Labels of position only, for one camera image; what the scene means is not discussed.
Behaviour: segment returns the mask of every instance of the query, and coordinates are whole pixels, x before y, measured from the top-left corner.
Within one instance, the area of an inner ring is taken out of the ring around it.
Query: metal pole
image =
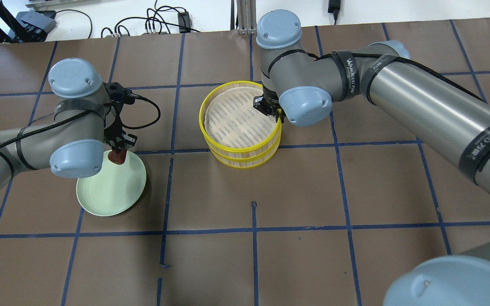
[[[16,18],[6,9],[6,7],[0,2],[0,18],[11,28],[15,37],[11,37],[11,39],[15,40],[16,38],[20,39],[23,42],[29,42],[32,39],[32,35],[28,33],[24,27],[16,20]]]

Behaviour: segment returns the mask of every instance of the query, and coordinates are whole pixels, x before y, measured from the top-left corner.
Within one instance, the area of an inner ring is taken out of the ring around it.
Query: yellow steamer rim
[[[226,147],[225,145],[217,143],[208,135],[205,129],[204,120],[208,106],[211,104],[214,98],[221,93],[237,87],[251,87],[262,90],[262,85],[250,81],[234,81],[220,85],[219,87],[213,89],[212,92],[210,92],[210,94],[204,99],[202,106],[200,107],[198,122],[211,153],[219,162],[232,168],[250,169],[264,164],[276,153],[279,147],[279,142],[281,141],[282,124],[281,120],[277,120],[276,127],[271,134],[262,142],[251,147],[242,147],[237,149],[234,147]]]

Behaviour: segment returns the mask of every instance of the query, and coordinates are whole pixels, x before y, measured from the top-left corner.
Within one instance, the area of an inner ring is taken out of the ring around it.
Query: black bracket
[[[279,105],[271,105],[267,102],[269,98],[264,96],[256,96],[253,100],[253,108],[266,116],[274,116],[277,120],[281,118],[281,123],[284,123],[286,117],[285,111]]]
[[[136,145],[137,136],[124,131],[120,113],[124,104],[132,105],[136,102],[136,95],[119,83],[103,83],[103,85],[111,99],[111,106],[115,110],[114,122],[103,131],[105,143],[112,149],[130,149]]]

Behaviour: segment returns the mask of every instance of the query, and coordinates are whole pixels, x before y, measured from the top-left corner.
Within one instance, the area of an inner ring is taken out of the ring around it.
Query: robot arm
[[[387,41],[311,61],[299,19],[276,10],[259,21],[264,95],[254,107],[308,126],[332,102],[362,93],[490,194],[490,106],[410,60],[402,43]]]
[[[0,188],[20,172],[44,168],[64,178],[93,176],[101,170],[104,142],[113,149],[109,159],[118,164],[135,145],[137,137],[124,132],[119,115],[124,104],[144,97],[103,83],[93,66],[78,58],[57,62],[48,81],[60,97],[55,123],[0,130]]]
[[[328,116],[332,102],[362,93],[490,194],[490,106],[406,60],[401,43],[332,52],[313,62],[292,12],[269,12],[257,32],[264,85],[253,102],[257,110],[308,126]],[[490,244],[419,265],[391,285],[383,304],[490,305]]]

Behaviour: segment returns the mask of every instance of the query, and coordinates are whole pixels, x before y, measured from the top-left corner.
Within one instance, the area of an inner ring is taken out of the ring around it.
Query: power adapter
[[[192,28],[192,19],[190,19],[190,14],[186,12],[180,12],[177,14],[177,19],[179,19],[179,33],[190,33]]]

